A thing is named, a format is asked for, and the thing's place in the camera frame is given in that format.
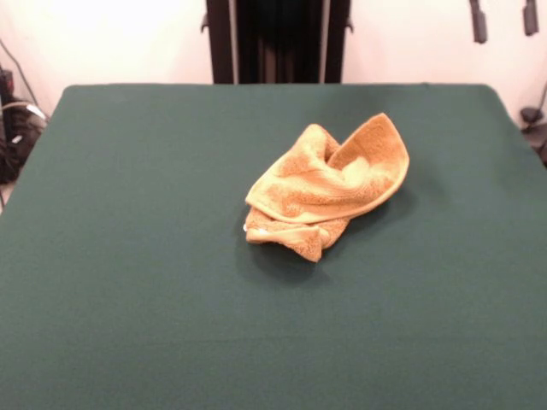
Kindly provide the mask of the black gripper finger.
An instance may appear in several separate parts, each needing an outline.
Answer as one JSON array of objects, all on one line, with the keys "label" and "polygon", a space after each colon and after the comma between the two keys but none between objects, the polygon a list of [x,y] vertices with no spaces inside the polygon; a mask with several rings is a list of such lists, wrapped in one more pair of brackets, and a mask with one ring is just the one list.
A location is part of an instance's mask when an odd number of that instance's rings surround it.
[{"label": "black gripper finger", "polygon": [[523,8],[523,24],[526,36],[533,36],[539,32],[536,0],[526,0]]},{"label": "black gripper finger", "polygon": [[473,25],[473,41],[485,44],[488,40],[485,13],[480,6],[480,0],[469,0],[471,20]]}]

